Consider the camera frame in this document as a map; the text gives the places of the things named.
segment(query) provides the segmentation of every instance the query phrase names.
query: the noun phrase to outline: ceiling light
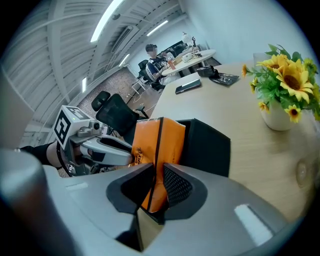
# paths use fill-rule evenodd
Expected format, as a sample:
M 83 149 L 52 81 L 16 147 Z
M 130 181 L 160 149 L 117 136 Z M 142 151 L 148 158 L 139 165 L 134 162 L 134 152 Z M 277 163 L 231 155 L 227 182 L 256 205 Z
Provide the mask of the ceiling light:
M 125 61 L 126 61 L 126 59 L 129 57 L 129 55 L 130 55 L 130 53 L 127 54 L 127 55 L 124 57 L 123 61 L 120 62 L 119 67 L 120 67 L 121 65 L 125 64 Z
M 146 34 L 146 36 L 150 36 L 153 32 L 155 32 L 156 30 L 160 29 L 164 24 L 168 23 L 168 21 L 164 21 L 162 22 L 159 26 L 156 26 L 154 29 L 152 29 L 148 34 Z
M 91 38 L 90 42 L 95 42 L 98 40 L 101 31 L 103 30 L 104 26 L 106 25 L 107 21 L 111 17 L 111 15 L 114 13 L 114 11 L 118 8 L 118 6 L 123 2 L 123 0 L 113 0 L 109 7 L 106 9 L 104 14 L 102 15 L 98 25 L 95 28 L 95 31 L 93 33 L 93 36 Z
M 86 90 L 86 86 L 87 86 L 87 78 L 82 80 L 82 92 Z

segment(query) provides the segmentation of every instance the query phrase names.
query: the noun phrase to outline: orange paper bag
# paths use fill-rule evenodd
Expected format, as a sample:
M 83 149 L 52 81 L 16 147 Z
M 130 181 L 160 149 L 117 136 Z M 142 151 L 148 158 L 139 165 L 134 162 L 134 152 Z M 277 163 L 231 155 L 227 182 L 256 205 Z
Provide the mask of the orange paper bag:
M 136 123 L 132 165 L 153 163 L 155 180 L 142 203 L 142 207 L 154 213 L 167 202 L 164 186 L 164 163 L 178 164 L 184 147 L 186 127 L 166 117 L 139 120 Z

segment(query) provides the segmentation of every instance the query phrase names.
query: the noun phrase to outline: ceiling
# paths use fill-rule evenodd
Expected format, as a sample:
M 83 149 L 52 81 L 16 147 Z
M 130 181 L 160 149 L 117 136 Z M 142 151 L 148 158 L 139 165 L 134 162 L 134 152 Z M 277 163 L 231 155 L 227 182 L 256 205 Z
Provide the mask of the ceiling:
M 17 92 L 34 110 L 22 144 L 43 144 L 61 105 L 76 105 L 82 94 L 119 69 L 147 33 L 165 20 L 183 14 L 178 0 L 124 0 L 90 42 L 111 0 L 44 0 L 24 20 L 1 59 Z M 113 46 L 131 26 L 126 45 Z

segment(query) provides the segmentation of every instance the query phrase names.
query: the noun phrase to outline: potted plant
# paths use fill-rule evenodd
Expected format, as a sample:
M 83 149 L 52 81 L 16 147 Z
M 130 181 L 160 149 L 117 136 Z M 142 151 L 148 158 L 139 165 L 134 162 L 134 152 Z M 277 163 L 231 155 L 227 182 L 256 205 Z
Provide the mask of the potted plant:
M 242 67 L 242 76 L 253 75 L 252 93 L 261 100 L 259 107 L 269 128 L 286 131 L 298 123 L 302 110 L 311 110 L 320 121 L 319 86 L 316 84 L 317 67 L 309 58 L 302 59 L 295 51 L 290 54 L 278 44 L 269 44 L 266 52 L 270 59 L 257 63 L 256 68 Z

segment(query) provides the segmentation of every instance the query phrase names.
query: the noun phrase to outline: white flower pot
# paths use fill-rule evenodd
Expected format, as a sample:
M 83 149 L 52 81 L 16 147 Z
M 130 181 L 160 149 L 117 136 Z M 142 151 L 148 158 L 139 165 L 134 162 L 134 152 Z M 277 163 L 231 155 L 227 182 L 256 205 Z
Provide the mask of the white flower pot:
M 290 122 L 290 116 L 276 100 L 270 102 L 269 113 L 262 110 L 261 114 L 266 125 L 272 130 L 287 131 L 293 126 L 293 123 Z

